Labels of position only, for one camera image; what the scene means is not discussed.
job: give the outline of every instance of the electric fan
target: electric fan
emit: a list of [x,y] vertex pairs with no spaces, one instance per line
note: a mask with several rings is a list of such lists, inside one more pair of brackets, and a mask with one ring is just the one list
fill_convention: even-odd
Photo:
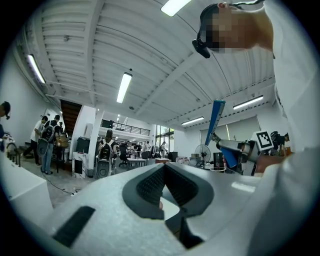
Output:
[[200,157],[202,158],[201,166],[205,168],[205,164],[208,163],[211,158],[211,152],[208,146],[201,144],[195,148],[194,153],[200,155]]

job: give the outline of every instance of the office chair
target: office chair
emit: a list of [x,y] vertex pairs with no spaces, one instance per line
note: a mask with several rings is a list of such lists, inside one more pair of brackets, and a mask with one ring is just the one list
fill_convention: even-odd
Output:
[[122,165],[127,165],[127,149],[126,145],[121,144],[120,145],[120,160],[122,160],[121,163],[119,163],[119,167]]
[[141,153],[141,158],[146,159],[146,165],[148,165],[148,158],[149,158],[149,152],[142,152]]

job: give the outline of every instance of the cable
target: cable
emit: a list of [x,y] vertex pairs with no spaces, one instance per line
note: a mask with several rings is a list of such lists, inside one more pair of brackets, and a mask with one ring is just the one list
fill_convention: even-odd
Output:
[[68,191],[65,191],[65,189],[63,188],[60,188],[60,187],[57,187],[56,185],[54,185],[50,180],[48,180],[48,178],[44,175],[44,173],[43,172],[41,172],[42,173],[42,175],[45,177],[45,179],[52,185],[52,186],[54,186],[55,188],[57,188],[58,190],[61,190],[61,191],[63,191],[64,193],[68,193],[68,194],[71,194],[71,195],[75,195],[74,193],[72,193],[72,192],[68,192]]

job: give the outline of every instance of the neck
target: neck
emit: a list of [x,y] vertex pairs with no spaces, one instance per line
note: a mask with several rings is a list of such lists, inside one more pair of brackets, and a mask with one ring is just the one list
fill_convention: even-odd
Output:
[[255,28],[255,44],[270,52],[273,52],[274,29],[269,17],[266,14],[265,7],[259,10],[249,12],[253,18]]

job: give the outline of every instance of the staircase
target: staircase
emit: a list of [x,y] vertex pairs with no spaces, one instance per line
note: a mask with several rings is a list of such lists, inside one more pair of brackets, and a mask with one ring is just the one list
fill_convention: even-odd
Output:
[[68,136],[72,136],[82,105],[62,99],[60,100],[60,105],[65,132],[68,134]]

